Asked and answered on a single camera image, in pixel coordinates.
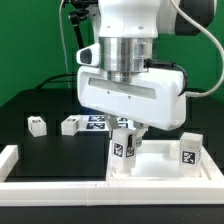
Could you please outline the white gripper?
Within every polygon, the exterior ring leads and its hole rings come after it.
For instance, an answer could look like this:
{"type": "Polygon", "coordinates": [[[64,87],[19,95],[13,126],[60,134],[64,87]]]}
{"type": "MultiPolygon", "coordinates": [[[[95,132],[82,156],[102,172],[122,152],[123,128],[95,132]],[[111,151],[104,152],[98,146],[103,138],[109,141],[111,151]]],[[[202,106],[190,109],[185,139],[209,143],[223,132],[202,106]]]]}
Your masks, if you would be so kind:
{"type": "Polygon", "coordinates": [[[142,145],[148,125],[172,130],[186,119],[182,74],[146,68],[150,56],[148,42],[95,43],[77,52],[80,103],[105,113],[109,137],[119,128],[116,116],[135,121],[128,136],[132,148],[142,145]]]}

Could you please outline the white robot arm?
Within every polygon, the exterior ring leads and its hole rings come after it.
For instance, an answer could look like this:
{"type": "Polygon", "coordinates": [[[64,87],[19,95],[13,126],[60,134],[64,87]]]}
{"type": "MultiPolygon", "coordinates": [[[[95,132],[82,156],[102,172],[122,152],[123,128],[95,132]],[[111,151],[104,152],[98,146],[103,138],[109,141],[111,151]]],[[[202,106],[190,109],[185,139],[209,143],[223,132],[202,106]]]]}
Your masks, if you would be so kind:
{"type": "Polygon", "coordinates": [[[135,149],[152,126],[180,127],[186,118],[183,68],[153,58],[159,34],[196,35],[213,21],[217,0],[98,0],[90,8],[95,43],[77,52],[78,98],[101,111],[113,146],[135,149]]]}

